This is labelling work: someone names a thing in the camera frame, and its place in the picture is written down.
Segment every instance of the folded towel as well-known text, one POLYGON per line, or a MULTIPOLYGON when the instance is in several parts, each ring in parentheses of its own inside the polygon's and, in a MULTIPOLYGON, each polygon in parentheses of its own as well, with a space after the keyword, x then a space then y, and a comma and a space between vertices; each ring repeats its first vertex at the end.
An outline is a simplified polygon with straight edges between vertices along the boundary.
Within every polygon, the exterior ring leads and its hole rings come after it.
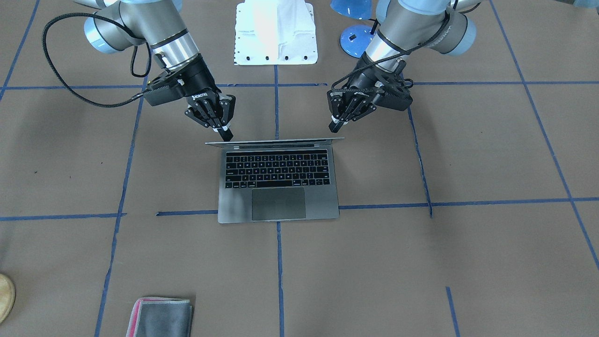
POLYGON ((142 297, 135 302, 125 337, 189 337, 189 300, 142 297))

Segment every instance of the laptop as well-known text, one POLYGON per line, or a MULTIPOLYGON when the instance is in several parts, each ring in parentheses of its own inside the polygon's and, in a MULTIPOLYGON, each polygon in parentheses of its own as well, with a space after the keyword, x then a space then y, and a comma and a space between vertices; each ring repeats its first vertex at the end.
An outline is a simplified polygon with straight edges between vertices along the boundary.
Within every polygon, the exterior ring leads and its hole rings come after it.
POLYGON ((222 148, 219 223, 338 218, 336 139, 206 143, 222 148))

